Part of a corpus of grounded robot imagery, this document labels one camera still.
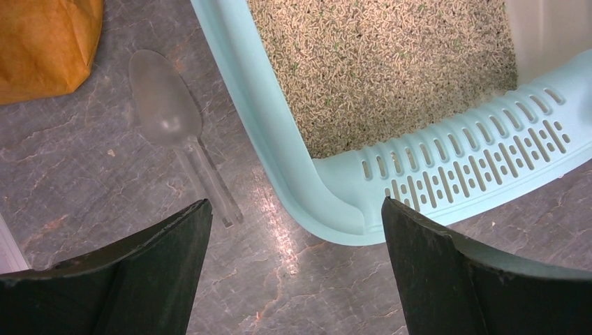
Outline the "teal plastic litter box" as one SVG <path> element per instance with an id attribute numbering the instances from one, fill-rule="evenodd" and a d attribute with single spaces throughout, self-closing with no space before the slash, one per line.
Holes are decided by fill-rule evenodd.
<path id="1" fill-rule="evenodd" d="M 449 225 L 591 159 L 591 51 L 504 96 L 409 135 L 313 159 L 245 1 L 194 1 L 246 133 L 287 212 L 335 244 L 385 240 L 393 197 Z"/>

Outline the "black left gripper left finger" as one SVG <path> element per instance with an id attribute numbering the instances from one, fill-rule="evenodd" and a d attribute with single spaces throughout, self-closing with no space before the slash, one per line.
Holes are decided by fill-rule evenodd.
<path id="1" fill-rule="evenodd" d="M 185 334 L 212 227 L 199 200 L 44 270 L 1 276 L 2 334 Z"/>

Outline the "translucent plastic litter scoop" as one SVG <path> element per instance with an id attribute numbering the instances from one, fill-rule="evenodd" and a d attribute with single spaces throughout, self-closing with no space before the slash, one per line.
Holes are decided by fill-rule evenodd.
<path id="1" fill-rule="evenodd" d="M 195 191 L 210 200 L 226 226 L 241 223 L 240 208 L 200 143 L 200 108 L 175 66 L 158 52 L 138 50 L 128 74 L 142 134 L 173 149 Z"/>

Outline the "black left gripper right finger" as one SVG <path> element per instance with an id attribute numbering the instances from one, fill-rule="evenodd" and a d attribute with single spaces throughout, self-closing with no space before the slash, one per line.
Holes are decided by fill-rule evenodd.
<path id="1" fill-rule="evenodd" d="M 590 334 L 591 273 L 519 257 L 402 202 L 381 209 L 410 334 Z"/>

